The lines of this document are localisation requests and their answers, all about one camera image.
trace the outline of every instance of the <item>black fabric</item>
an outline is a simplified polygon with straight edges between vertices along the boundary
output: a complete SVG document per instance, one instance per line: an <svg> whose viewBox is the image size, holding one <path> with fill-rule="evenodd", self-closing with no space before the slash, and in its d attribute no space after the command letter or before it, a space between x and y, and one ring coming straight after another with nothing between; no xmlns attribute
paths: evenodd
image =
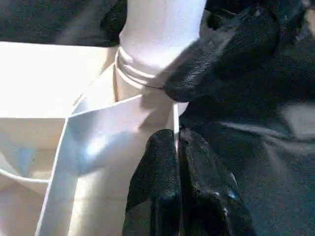
<svg viewBox="0 0 315 236"><path fill-rule="evenodd" d="M180 174L174 136L171 130L160 130L148 140L130 181L123 235L146 236L141 232L149 232L147 235L176 236L180 210ZM128 218L130 212L140 217ZM146 219L149 219L148 226L137 227Z"/></svg>
<svg viewBox="0 0 315 236"><path fill-rule="evenodd" d="M257 235L312 235L315 41L282 48L260 69L189 103L201 134L237 180Z"/></svg>
<svg viewBox="0 0 315 236"><path fill-rule="evenodd" d="M181 131L180 159L186 235L256 235L233 174L201 135Z"/></svg>
<svg viewBox="0 0 315 236"><path fill-rule="evenodd" d="M0 41L112 46L100 24L117 0L1 0Z"/></svg>

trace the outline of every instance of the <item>white plastic tray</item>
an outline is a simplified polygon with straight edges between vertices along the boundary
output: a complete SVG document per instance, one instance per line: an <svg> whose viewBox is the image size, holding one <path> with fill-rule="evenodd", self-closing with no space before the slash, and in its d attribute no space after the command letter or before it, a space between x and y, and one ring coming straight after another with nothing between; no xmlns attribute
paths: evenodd
<svg viewBox="0 0 315 236"><path fill-rule="evenodd" d="M178 105L163 93L103 108L87 96L81 104L87 101L97 109L77 112L78 105L66 121L37 236L120 236L129 181L147 139L164 128L177 137Z"/></svg>

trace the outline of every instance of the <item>white edge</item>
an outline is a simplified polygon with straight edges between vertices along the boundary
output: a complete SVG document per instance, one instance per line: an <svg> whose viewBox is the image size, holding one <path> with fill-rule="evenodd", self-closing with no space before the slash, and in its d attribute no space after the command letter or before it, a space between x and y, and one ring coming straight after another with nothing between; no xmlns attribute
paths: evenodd
<svg viewBox="0 0 315 236"><path fill-rule="evenodd" d="M63 141L64 133L65 133L65 130L66 130L66 127L67 127L67 123L68 123L68 118L64 122L63 130L62 130L62 133L61 133L61 136L60 136L60 139L59 139L59 143L58 143L58 146L57 146L55 159L54 159L54 165L53 165L53 168L52 168L52 173L51 173L50 179L48 180L48 187L47 187L47 191L46 191L46 194L45 194L43 207L42 207L41 212L40 212L39 220L37 222L35 236L39 236L40 228L41 228L41 225L42 225L42 220L43 220L44 213L45 213L46 206L47 206L49 193L50 193L50 190L51 190L52 180L54 179L54 176L55 176L55 169L56 169L56 165L57 165L58 156L59 156L60 147L61 147L61 144L62 144L62 141Z"/></svg>

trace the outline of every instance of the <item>white container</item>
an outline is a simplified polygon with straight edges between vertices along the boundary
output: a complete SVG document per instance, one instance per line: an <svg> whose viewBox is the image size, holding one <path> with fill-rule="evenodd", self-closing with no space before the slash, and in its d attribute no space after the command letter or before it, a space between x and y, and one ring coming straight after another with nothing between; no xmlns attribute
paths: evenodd
<svg viewBox="0 0 315 236"><path fill-rule="evenodd" d="M64 122L116 48L0 50L0 236L34 236Z"/></svg>
<svg viewBox="0 0 315 236"><path fill-rule="evenodd" d="M105 99L101 107L99 86L88 94L95 103L84 96L66 121L36 236L121 235L129 182L148 138L171 128L176 143L178 105L166 95L112 106Z"/></svg>
<svg viewBox="0 0 315 236"><path fill-rule="evenodd" d="M0 42L0 117L68 117L116 50Z"/></svg>

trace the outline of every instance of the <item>white pipe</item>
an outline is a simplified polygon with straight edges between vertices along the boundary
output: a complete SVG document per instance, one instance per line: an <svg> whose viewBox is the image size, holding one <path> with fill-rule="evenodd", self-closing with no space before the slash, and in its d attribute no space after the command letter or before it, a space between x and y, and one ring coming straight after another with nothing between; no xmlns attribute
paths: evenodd
<svg viewBox="0 0 315 236"><path fill-rule="evenodd" d="M160 88L156 75L199 38L206 0L128 0L120 34L120 69L142 85Z"/></svg>

